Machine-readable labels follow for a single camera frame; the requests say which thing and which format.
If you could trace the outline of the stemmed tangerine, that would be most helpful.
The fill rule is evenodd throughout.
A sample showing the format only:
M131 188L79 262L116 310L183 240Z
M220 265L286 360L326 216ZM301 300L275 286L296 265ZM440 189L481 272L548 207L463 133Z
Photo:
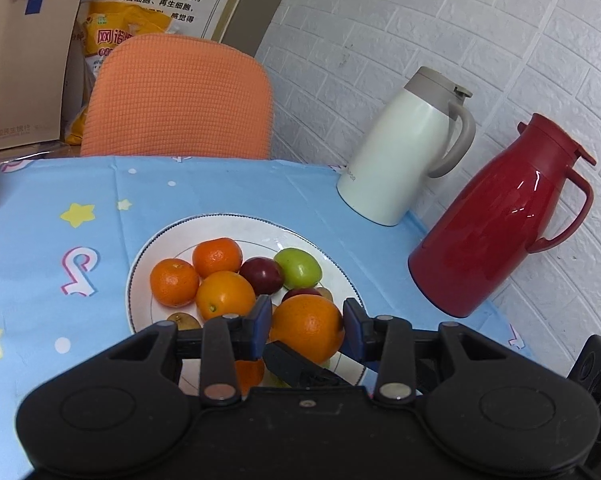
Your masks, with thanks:
M242 396L247 396L251 388L258 387L264 380L266 367L263 359L236 361L235 370Z

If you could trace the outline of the orange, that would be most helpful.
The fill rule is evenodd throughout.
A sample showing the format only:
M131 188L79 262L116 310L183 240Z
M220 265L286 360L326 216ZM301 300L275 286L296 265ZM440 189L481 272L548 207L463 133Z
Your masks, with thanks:
M252 285L242 275L216 272L204 278L198 287L195 304L204 321L223 314L246 315L256 304Z
M283 342L315 364L329 361L340 349L343 338L343 315L322 296L294 296L273 311L270 341Z

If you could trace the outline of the dark red plum back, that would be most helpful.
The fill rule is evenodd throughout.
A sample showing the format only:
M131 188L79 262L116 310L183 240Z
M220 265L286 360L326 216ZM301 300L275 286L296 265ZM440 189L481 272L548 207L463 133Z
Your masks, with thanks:
M249 258L242 264L238 273L252 285L257 296L273 295L284 284L283 270L279 263L271 258Z

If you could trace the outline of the dark red plum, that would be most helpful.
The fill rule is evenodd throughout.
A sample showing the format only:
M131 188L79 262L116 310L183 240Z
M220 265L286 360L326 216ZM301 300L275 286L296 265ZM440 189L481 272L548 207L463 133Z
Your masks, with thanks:
M288 299L292 299L296 296L301 296L301 295L311 295L311 296L319 296L319 297L322 296L321 292L319 292L314 287L293 288L293 289L287 290L286 294L283 296L282 301L286 301Z
M284 284L283 270L279 263L271 258L249 258L242 264L238 273L252 285L257 296L273 295Z

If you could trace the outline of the dark red plum front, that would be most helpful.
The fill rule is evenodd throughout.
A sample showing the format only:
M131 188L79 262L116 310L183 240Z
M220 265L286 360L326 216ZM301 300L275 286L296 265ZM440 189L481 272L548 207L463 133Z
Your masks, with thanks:
M288 299L292 299L296 296L301 296L301 295L311 295L311 296L319 296L319 297L322 296L321 292L319 292L314 287L293 288L293 289L287 290L286 294L283 296L282 301L286 301Z

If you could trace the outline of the small tangerine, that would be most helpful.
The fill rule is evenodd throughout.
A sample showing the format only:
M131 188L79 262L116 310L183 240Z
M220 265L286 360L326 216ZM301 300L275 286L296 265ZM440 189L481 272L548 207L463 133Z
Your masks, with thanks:
M238 272L243 264L243 252L229 237L206 240L195 247L192 264L201 278L221 271Z

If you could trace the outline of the green apple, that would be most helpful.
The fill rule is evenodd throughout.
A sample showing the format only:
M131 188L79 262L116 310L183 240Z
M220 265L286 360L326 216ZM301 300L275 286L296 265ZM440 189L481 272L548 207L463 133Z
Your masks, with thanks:
M327 368L307 363L276 363L273 370L266 361L265 376L262 385L274 388L311 388L324 387L334 378Z
M284 248L274 261L281 267L287 289L311 288L323 278L323 271L317 259L299 248Z

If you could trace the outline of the white porcelain plate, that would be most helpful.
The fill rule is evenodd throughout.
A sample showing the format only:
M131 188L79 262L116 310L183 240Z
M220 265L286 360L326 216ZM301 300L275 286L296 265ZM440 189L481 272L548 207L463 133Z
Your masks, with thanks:
M126 303L133 332L168 320L200 328L223 314L247 315L270 301L265 340L360 384L365 368L337 352L343 302L358 292L317 246L275 224L238 214L207 214L157 233L131 266Z

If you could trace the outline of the red thermos jug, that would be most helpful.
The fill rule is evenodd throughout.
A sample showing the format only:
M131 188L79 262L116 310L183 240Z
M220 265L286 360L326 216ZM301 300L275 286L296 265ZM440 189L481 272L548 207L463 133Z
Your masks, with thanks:
M524 259L568 240L594 202L575 163L595 158L540 114L517 126L517 139L475 174L407 259L413 281L436 308L456 318L474 312ZM565 183L585 196L576 218L543 235Z

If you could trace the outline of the blue cartoon tablecloth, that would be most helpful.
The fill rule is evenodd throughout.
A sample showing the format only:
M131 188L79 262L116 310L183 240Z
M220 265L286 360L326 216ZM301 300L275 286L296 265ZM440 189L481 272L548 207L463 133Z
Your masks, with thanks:
M130 264L164 226L246 214L285 226L351 279L366 310L434 330L445 315L419 292L407 255L423 227L384 228L336 192L337 172L284 160L86 157L0 166L0 479L29 471L20 401L125 339Z

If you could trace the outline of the white thermos jug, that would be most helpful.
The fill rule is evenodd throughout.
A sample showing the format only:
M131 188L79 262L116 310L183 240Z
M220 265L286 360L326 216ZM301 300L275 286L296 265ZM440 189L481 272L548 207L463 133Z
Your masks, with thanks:
M475 139L465 107L473 92L422 66L385 106L338 182L343 201L381 226L396 226L423 182L459 165Z

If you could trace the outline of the orange chair near plate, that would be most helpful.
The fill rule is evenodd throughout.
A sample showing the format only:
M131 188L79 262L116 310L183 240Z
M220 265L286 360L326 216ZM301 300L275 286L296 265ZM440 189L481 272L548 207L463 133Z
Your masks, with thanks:
M188 36L133 37L105 58L80 154L265 159L273 92L252 56Z

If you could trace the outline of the yellow snack bag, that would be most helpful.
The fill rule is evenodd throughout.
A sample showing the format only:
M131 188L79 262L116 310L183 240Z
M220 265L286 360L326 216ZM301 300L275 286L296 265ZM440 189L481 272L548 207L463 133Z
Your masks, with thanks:
M91 1L79 20L78 39L84 55L84 88L80 112L66 126L64 140L79 146L84 136L84 123L95 78L107 58L119 44L129 38L168 32L171 17L140 4L123 1Z

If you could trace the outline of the brown cardboard box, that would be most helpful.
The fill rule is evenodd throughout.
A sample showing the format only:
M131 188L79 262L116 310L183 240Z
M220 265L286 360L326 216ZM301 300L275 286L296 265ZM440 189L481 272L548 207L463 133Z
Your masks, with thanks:
M0 151L58 141L82 102L81 0L0 0Z

